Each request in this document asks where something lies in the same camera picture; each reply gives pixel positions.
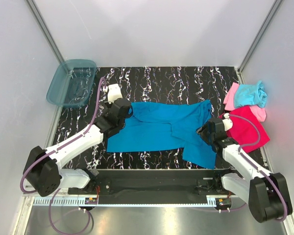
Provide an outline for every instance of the gray wall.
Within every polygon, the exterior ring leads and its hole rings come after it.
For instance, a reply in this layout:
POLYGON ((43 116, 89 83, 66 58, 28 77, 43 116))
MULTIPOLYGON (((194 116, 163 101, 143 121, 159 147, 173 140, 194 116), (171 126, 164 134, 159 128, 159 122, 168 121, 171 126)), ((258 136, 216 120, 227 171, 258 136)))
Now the gray wall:
POLYGON ((46 142, 55 110, 46 93, 57 66, 25 1, 0 1, 0 235, 13 226, 29 151, 46 142))
POLYGON ((268 93, 264 127, 274 171, 288 181, 294 206, 294 0, 285 0, 247 68, 246 83, 263 80, 268 93))
POLYGON ((65 59, 239 66, 274 0, 35 0, 65 59))

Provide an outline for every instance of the teal plastic bin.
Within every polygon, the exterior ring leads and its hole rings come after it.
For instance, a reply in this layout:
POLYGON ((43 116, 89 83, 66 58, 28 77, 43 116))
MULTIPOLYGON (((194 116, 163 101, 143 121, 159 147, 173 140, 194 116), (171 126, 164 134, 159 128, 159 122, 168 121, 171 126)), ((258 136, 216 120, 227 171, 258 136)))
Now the teal plastic bin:
POLYGON ((91 60, 67 60, 55 72, 47 101, 65 108, 79 108, 87 104, 97 66, 91 60))

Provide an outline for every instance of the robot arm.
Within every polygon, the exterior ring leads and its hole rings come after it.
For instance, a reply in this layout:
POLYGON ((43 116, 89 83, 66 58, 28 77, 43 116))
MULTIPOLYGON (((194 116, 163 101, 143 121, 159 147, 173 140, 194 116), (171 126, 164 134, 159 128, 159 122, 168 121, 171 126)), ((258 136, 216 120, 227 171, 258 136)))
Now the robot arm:
POLYGON ((232 125, 227 114, 224 119, 211 118, 197 131, 201 138, 211 145, 213 151, 233 165, 243 177, 237 173, 225 174, 221 177, 222 186, 243 199, 258 222, 277 219, 283 216, 284 207, 276 191, 264 177, 265 174, 282 194, 287 205, 287 215, 292 214, 293 208, 285 177, 280 173, 273 174, 260 166, 234 139, 228 138, 226 131, 232 125))
POLYGON ((95 175, 87 169, 62 169, 70 160, 86 149, 105 141, 122 130, 125 118, 132 116, 131 103, 122 98, 117 84, 108 86, 107 109, 95 119, 94 124, 85 133, 83 130, 54 146, 42 149, 35 147, 31 150, 24 172, 40 157, 55 151, 49 157, 38 163, 26 176, 26 179, 37 190, 40 196, 48 196, 57 188, 80 188, 93 191, 96 186, 95 175))

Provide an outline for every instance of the blue cloth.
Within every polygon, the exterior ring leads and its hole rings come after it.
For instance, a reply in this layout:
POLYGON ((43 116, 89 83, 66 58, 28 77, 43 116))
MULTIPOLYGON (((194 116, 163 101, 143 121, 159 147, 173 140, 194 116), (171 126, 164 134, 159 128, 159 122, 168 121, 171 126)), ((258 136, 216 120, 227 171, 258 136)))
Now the blue cloth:
POLYGON ((204 168, 215 167, 216 154, 196 130, 211 117, 211 103, 170 105, 132 103, 125 128, 108 139, 107 152, 144 152, 184 148, 183 159, 204 168))
POLYGON ((264 92, 262 81, 256 85, 241 84, 234 95, 234 107, 240 108, 246 105, 258 105, 264 108, 267 102, 267 94, 264 92))

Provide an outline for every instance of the marble pattern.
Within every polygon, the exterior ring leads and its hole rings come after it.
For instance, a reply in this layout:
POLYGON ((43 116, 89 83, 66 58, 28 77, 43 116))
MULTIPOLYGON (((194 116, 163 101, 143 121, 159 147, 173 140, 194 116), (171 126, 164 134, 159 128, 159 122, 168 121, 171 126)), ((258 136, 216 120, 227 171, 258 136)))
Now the marble pattern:
MULTIPOLYGON (((107 84, 118 83, 123 97, 132 102, 161 102, 166 104, 194 104, 209 99, 212 115, 223 113, 223 100, 232 82, 238 82, 233 67, 139 67, 98 68, 95 85, 86 106, 63 108, 53 144, 57 144, 83 129, 92 119, 98 81, 105 77, 107 84)), ((99 114, 106 94, 100 93, 99 114)), ((183 149, 136 153, 106 153, 103 143, 89 148, 66 168, 97 169, 192 169, 198 165, 182 160, 183 149)), ((259 150, 250 154, 263 165, 259 150)), ((217 157, 216 168, 230 165, 217 157)))

